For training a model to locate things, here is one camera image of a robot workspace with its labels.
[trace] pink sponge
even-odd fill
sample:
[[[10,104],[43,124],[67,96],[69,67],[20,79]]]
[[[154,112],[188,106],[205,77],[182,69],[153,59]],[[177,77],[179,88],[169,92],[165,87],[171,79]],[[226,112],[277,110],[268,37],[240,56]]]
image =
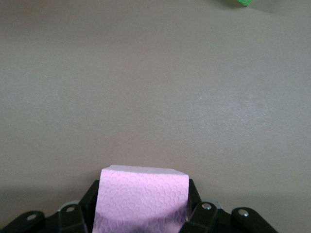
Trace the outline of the pink sponge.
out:
[[[93,233],[178,233],[189,177],[173,169],[110,166],[101,173]]]

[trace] gray surface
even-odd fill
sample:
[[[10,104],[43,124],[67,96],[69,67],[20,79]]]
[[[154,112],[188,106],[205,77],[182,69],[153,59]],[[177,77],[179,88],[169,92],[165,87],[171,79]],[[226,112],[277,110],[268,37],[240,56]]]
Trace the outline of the gray surface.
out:
[[[0,0],[0,227],[111,164],[311,229],[311,1]]]

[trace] green foam block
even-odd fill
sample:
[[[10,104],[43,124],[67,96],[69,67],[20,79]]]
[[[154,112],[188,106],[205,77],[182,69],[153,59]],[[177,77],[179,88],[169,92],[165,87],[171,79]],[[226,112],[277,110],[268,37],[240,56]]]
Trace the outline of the green foam block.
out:
[[[248,6],[251,3],[252,0],[239,0],[240,3],[242,3],[244,6]]]

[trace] pink foam block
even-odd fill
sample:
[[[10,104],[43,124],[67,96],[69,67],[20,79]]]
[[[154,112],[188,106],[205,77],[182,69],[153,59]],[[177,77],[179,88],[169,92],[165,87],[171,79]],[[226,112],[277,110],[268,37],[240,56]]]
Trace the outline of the pink foam block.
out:
[[[93,233],[178,233],[189,177],[173,169],[110,166],[100,177]]]

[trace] textured pink surface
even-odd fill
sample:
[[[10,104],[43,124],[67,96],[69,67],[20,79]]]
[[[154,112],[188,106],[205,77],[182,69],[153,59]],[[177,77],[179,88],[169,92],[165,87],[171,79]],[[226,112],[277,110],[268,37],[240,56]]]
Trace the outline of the textured pink surface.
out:
[[[93,232],[177,233],[186,218],[188,188],[188,175],[172,169],[105,168]]]

